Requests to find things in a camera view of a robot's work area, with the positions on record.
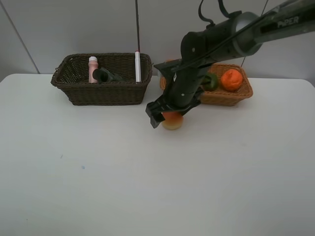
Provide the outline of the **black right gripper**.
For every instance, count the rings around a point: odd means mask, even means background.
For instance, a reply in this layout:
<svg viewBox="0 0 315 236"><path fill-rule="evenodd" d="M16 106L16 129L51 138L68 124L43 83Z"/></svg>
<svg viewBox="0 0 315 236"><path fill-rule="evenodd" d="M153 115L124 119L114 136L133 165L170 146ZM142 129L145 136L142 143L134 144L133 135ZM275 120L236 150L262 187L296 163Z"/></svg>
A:
<svg viewBox="0 0 315 236"><path fill-rule="evenodd" d="M164 73L163 76L166 79L163 94L146 107L146 113L153 128L157 128L161 122L165 121L162 113L181 112L190 105L201 84L204 70L186 68L169 74Z"/></svg>

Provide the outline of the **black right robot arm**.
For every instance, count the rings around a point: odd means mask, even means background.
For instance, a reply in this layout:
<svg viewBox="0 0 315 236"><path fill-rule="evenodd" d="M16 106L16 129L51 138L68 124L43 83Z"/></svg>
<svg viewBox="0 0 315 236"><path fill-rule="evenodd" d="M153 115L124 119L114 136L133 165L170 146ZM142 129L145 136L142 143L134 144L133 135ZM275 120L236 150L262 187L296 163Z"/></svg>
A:
<svg viewBox="0 0 315 236"><path fill-rule="evenodd" d="M199 18L209 25L204 31L190 31L184 36L181 59L154 65L166 79L166 87L146 107L153 128L165 120L163 113L185 115L200 105L200 85L212 64L251 56L265 42L315 30L313 0L287 0L261 16L242 11L228 14L223 5L220 9L226 21L216 25L200 14Z"/></svg>

